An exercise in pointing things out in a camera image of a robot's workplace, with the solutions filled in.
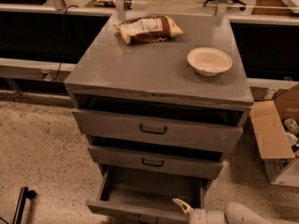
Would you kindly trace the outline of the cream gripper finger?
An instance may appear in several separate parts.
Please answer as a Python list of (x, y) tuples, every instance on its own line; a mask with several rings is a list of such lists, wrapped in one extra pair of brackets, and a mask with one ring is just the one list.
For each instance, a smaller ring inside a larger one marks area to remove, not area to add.
[(173, 198), (172, 201), (181, 208), (182, 212), (186, 216), (188, 216), (193, 211), (193, 208), (191, 206), (189, 206), (187, 203), (185, 203), (179, 198)]

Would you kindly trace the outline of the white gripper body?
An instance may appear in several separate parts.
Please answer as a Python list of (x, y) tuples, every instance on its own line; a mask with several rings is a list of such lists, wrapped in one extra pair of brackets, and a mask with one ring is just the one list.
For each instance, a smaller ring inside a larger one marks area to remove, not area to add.
[(188, 220), (189, 224), (226, 224), (225, 216), (219, 210), (194, 209)]

